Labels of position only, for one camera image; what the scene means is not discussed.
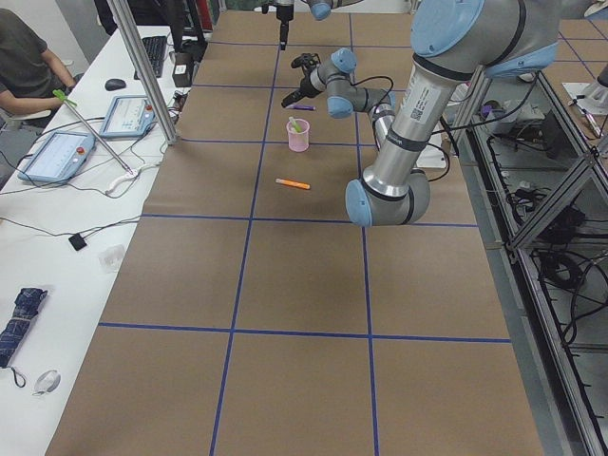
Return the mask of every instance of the gray shirt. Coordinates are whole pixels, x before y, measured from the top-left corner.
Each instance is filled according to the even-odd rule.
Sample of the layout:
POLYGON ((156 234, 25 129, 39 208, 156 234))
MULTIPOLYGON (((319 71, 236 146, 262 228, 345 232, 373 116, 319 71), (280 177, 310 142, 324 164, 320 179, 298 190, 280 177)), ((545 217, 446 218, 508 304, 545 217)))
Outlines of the gray shirt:
POLYGON ((16 98, 52 97, 63 86, 42 59, 47 43, 8 9, 0 9, 0 92, 16 98))

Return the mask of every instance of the white desk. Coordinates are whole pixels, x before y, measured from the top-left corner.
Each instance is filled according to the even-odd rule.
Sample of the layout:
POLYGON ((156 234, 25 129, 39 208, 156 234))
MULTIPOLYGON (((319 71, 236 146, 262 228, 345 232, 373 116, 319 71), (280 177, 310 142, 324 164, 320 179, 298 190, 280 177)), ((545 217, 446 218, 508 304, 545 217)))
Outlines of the white desk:
MULTIPOLYGON (((167 34, 168 28, 141 28, 142 36, 167 34)), ((173 65, 165 61, 162 93, 169 103, 175 89, 171 78, 173 65)), ((133 79, 133 65, 124 48, 120 33, 110 38, 81 82, 70 95, 78 103, 85 118, 102 117, 115 95, 144 94, 143 86, 133 79), (109 78, 127 82, 122 90, 107 92, 109 78)), ((74 122, 73 115, 62 107, 48 128, 74 122)), ((77 127, 75 131, 86 131, 77 127)), ((131 141, 112 142, 122 152, 131 141)), ((135 146, 135 152, 146 162, 159 162, 164 149, 164 136, 159 126, 135 146)), ((130 151, 122 155, 133 167, 142 164, 130 151)), ((102 192, 124 173, 121 166, 100 145, 81 168, 82 175, 70 183, 81 188, 97 188, 102 192)), ((135 184, 119 199, 109 199, 93 191, 78 191, 69 186, 38 189, 13 175, 0 194, 0 217, 48 230, 52 233, 77 233, 104 226, 141 213, 158 168, 144 171, 135 184), (10 192, 32 189, 22 192, 10 192)), ((115 192, 119 195, 126 184, 115 192)), ((14 299, 21 288, 39 287, 48 290, 39 315, 10 364, 28 379, 19 389, 13 383, 11 370, 0 370, 0 455, 44 455, 61 418, 67 398, 82 365, 105 302, 116 278, 102 267, 98 254, 109 247, 126 249, 135 225, 103 230, 88 238, 87 246, 74 251, 67 237, 49 237, 0 220, 0 331, 14 309, 14 299), (36 379, 45 371, 61 373, 59 388, 51 394, 33 396, 36 379)))

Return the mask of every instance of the keyboard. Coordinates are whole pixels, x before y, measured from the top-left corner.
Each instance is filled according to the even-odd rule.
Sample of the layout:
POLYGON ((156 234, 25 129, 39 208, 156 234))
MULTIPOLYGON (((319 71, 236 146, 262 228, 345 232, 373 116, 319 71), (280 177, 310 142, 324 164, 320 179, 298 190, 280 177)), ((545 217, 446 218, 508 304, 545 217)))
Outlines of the keyboard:
MULTIPOLYGON (((152 69, 154 69, 154 75, 157 78, 162 76, 162 66, 164 64, 164 51, 167 47, 167 37, 164 35, 159 36, 146 36, 142 38, 143 48, 148 54, 152 69)), ((135 79, 140 79, 137 71, 135 71, 135 79)))

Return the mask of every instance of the orange marker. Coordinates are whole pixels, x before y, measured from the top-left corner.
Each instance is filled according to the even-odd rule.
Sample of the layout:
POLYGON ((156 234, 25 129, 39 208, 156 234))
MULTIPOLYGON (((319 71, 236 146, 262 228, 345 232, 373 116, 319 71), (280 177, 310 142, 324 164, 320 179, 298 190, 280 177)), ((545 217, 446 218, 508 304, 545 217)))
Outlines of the orange marker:
POLYGON ((275 179, 276 183, 280 183, 282 185, 288 185, 290 187, 301 188, 303 190, 310 190, 311 185, 309 183, 296 182, 295 180, 286 180, 286 179, 275 179))

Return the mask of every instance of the marker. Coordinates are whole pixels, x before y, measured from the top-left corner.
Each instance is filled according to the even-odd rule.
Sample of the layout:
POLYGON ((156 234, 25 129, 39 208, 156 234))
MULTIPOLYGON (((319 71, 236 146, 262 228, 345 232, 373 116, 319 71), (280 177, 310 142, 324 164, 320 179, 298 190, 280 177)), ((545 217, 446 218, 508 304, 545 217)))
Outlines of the marker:
POLYGON ((300 111, 316 111, 315 106, 309 106, 307 104, 290 104, 285 109, 297 109, 300 111))
POLYGON ((301 188, 302 190, 310 190, 311 185, 309 183, 304 182, 296 182, 295 180, 286 180, 286 179, 275 179, 276 183, 280 183, 281 185, 287 185, 288 187, 301 188))
POLYGON ((302 131, 302 127, 300 126, 300 124, 298 122, 295 121, 295 119, 293 117, 289 118, 289 122, 292 124, 292 127, 294 128, 296 133, 301 133, 302 131))

